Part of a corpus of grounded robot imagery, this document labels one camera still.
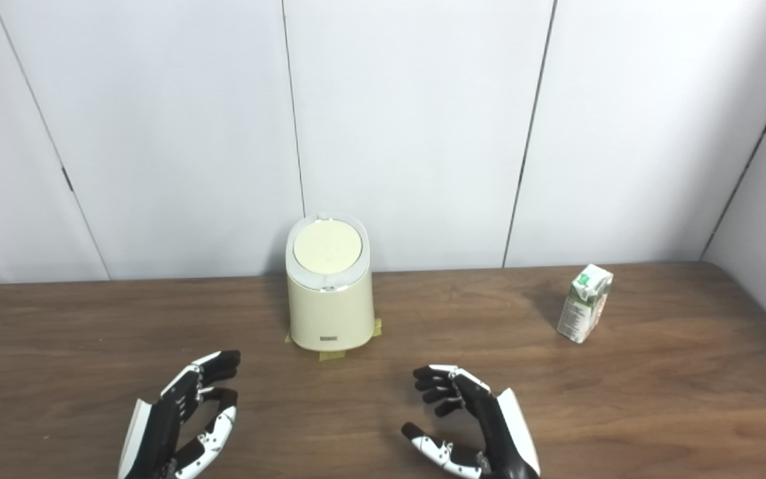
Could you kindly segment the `white and black left hand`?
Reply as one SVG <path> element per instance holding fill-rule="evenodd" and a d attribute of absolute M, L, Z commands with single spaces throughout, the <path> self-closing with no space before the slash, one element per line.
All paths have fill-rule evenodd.
<path fill-rule="evenodd" d="M 241 354 L 216 351 L 190 362 L 161 390 L 155 402 L 142 399 L 130 419 L 118 464 L 118 478 L 197 478 L 218 458 L 235 425 L 238 394 L 219 387 L 234 378 Z M 215 401 L 215 414 L 181 448 L 182 426 L 198 407 Z"/>

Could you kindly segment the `white and black right hand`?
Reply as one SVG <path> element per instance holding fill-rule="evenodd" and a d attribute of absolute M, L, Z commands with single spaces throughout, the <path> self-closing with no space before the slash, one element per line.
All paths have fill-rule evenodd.
<path fill-rule="evenodd" d="M 413 422 L 402 434 L 425 458 L 459 478 L 540 478 L 541 465 L 528 424 L 513 389 L 499 394 L 455 365 L 428 365 L 413 372 L 422 400 L 439 418 L 465 410 L 477 419 L 482 449 L 432 436 Z"/>

